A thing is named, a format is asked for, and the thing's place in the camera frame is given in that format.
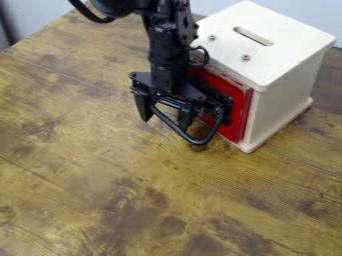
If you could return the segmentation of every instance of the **red panel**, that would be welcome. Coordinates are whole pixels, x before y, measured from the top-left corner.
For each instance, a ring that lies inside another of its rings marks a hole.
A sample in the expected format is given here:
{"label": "red panel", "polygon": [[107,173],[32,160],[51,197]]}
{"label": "red panel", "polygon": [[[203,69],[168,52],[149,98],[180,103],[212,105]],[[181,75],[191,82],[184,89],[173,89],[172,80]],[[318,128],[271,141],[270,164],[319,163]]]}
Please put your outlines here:
{"label": "red panel", "polygon": [[[239,143],[244,137],[252,99],[252,89],[243,91],[228,81],[207,72],[204,69],[191,69],[189,72],[195,74],[215,89],[218,89],[222,93],[232,98],[234,106],[230,124],[222,125],[218,132],[227,140],[234,143]],[[215,124],[215,118],[208,115],[203,115],[200,119],[208,126]]]}

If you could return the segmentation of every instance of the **screw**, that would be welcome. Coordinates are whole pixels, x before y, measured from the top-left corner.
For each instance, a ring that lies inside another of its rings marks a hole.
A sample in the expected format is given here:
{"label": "screw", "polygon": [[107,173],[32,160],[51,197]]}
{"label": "screw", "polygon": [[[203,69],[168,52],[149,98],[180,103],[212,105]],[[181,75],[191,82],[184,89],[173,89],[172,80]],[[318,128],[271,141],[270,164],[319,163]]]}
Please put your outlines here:
{"label": "screw", "polygon": [[208,40],[210,40],[210,41],[215,41],[215,40],[216,40],[216,37],[215,37],[214,35],[210,35],[210,36],[208,36]]}
{"label": "screw", "polygon": [[248,54],[243,54],[240,58],[243,61],[248,61],[251,59],[251,56]]}

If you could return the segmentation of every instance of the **wooden table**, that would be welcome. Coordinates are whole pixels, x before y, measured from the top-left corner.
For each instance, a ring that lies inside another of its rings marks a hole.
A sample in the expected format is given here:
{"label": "wooden table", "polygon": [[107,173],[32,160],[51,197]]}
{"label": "wooden table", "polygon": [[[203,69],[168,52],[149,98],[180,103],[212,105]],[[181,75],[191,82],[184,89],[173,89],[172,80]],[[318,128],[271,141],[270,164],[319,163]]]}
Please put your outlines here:
{"label": "wooden table", "polygon": [[72,12],[0,55],[0,255],[340,255],[342,52],[250,155],[139,120],[145,54],[136,16]]}

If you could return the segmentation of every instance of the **table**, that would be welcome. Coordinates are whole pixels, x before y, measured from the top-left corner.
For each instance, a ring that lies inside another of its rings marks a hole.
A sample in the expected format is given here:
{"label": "table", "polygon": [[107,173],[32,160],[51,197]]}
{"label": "table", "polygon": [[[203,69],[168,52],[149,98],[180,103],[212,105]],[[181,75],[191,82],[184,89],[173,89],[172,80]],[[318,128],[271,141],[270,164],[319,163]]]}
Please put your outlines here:
{"label": "table", "polygon": [[137,16],[76,12],[0,54],[0,255],[340,255],[342,52],[252,154],[139,120],[145,55]]}

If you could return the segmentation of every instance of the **wood grain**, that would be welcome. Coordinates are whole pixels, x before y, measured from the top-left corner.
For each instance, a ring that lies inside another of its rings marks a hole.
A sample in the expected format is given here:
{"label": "wood grain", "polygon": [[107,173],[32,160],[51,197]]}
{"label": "wood grain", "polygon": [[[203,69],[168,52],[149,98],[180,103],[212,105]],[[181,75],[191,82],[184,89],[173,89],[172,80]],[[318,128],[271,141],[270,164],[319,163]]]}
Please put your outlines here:
{"label": "wood grain", "polygon": [[198,152],[137,118],[137,22],[71,13],[0,56],[0,255],[339,255],[340,53],[260,150]]}

